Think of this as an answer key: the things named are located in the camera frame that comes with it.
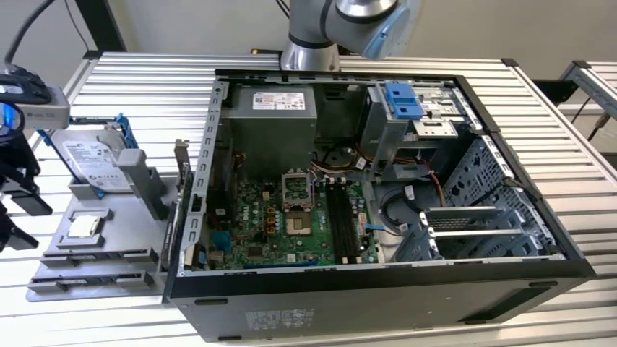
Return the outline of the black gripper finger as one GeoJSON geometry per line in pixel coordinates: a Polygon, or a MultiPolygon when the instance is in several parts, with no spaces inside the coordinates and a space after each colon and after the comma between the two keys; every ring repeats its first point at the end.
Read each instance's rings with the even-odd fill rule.
{"type": "Polygon", "coordinates": [[[40,195],[32,192],[9,192],[12,201],[33,216],[49,215],[52,207],[42,201],[40,195]]]}
{"type": "Polygon", "coordinates": [[[0,206],[0,252],[6,248],[14,250],[36,249],[38,241],[12,222],[5,206],[0,206]]]}

